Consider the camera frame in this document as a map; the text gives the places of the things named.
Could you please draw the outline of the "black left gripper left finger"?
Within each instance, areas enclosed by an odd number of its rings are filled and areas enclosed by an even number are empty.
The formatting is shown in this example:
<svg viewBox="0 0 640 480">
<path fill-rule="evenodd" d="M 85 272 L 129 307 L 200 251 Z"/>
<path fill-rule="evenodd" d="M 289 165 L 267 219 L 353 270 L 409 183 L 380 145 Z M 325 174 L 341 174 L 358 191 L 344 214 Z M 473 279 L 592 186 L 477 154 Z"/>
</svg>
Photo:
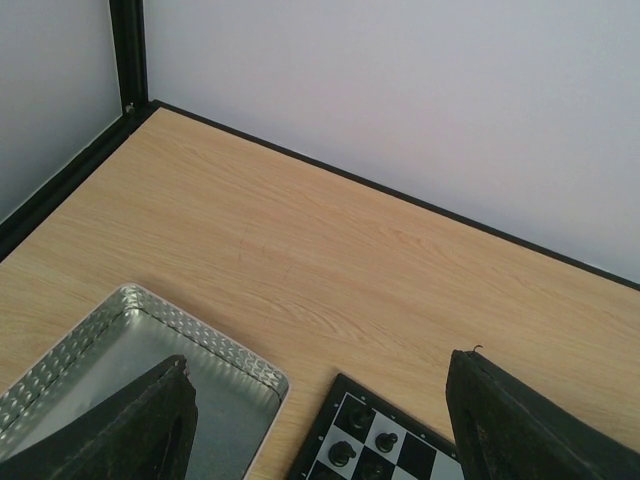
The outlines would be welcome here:
<svg viewBox="0 0 640 480">
<path fill-rule="evenodd" d="M 172 355 L 1 463 L 3 479 L 183 479 L 198 421 L 187 359 Z"/>
</svg>

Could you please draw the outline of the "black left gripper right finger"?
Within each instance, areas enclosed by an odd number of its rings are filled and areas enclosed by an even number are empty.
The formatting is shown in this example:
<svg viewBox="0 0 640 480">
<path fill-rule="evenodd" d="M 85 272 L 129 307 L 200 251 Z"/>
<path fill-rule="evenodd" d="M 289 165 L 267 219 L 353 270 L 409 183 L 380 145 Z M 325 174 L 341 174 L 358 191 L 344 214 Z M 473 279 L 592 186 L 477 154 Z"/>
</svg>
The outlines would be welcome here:
<svg viewBox="0 0 640 480">
<path fill-rule="evenodd" d="M 637 479 L 639 453 L 476 351 L 450 358 L 446 402 L 466 479 Z"/>
</svg>

